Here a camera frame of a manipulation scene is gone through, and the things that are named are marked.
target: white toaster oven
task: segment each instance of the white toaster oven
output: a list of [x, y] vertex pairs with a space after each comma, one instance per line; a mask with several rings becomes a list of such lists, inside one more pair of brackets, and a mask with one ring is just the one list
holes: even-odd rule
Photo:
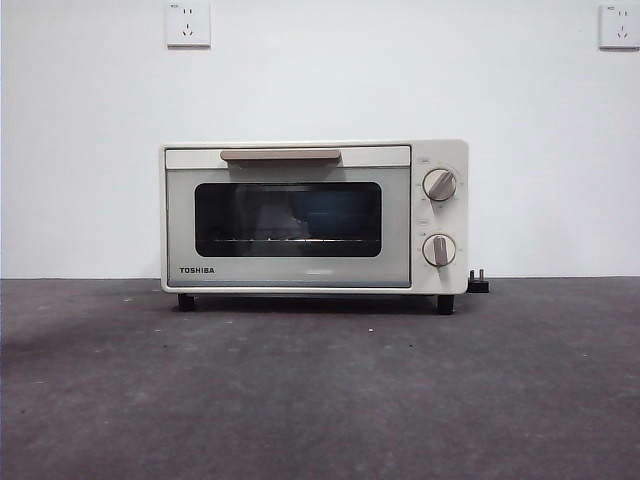
[[203, 143], [161, 149], [162, 288], [196, 294], [438, 295], [467, 288], [460, 140]]

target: oven foot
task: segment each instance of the oven foot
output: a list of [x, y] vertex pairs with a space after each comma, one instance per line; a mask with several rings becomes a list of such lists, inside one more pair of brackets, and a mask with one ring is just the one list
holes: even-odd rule
[[178, 294], [178, 310], [181, 312], [192, 312], [196, 309], [196, 299], [186, 293]]
[[453, 313], [453, 295], [438, 295], [438, 313], [451, 315]]

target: temperature knob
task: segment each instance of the temperature knob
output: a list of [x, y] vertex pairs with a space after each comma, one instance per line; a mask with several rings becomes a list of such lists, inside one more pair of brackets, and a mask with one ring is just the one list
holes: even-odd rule
[[422, 181], [422, 188], [431, 200], [442, 202], [456, 191], [456, 177], [449, 170], [431, 170]]
[[434, 267], [444, 267], [453, 262], [456, 256], [456, 244], [447, 235], [432, 235], [422, 245], [422, 254]]

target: wall outlet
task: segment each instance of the wall outlet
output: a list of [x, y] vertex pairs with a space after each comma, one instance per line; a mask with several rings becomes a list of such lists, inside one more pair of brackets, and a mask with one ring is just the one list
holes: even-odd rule
[[640, 49], [640, 3], [600, 5], [600, 48]]
[[165, 10], [165, 38], [168, 47], [210, 47], [209, 2], [169, 2]]

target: glass window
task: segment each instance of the glass window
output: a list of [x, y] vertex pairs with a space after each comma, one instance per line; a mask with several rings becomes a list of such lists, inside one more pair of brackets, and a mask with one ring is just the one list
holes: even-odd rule
[[382, 249], [376, 183], [203, 183], [195, 190], [204, 257], [375, 257]]

